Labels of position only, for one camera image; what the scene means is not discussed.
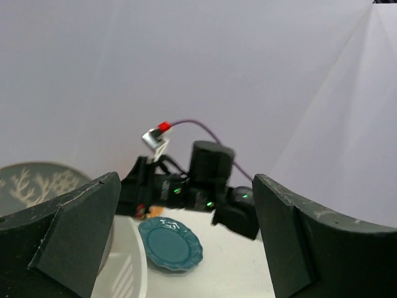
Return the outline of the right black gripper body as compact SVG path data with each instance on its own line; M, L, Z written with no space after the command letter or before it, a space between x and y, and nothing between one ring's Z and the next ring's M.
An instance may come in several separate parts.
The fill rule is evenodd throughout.
M117 214L130 217L144 217L150 207L171 209L185 207L184 191L187 177L183 174L158 174L157 168L165 168L163 160L153 161L139 156L127 176L121 181Z

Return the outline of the orange woven round plate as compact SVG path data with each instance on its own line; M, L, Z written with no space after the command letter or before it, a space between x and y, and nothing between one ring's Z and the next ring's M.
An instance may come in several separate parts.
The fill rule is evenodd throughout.
M164 208L160 206L151 206L149 208L149 212L146 214L147 219L151 219L154 217L159 217L164 212Z

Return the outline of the teal scalloped round plate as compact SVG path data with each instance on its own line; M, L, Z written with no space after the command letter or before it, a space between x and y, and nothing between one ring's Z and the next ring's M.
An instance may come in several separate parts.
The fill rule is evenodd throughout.
M146 256L170 271L189 271L203 260L203 247L196 234L182 222L155 217L138 226Z

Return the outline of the grey reindeer round plate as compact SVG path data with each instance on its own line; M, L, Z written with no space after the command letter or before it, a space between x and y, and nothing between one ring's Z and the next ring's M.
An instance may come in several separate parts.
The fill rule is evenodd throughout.
M73 191L91 181L68 165L29 161L1 168L1 216Z

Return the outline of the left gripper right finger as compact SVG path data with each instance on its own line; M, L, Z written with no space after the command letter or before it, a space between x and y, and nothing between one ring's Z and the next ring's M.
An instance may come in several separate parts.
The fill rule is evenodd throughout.
M396 229L349 217L258 174L254 203L276 297L395 297Z

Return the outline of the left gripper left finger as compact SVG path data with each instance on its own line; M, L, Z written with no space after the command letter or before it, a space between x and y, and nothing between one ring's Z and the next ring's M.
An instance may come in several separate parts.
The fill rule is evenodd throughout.
M1 217L1 297L90 297L120 190L111 172Z

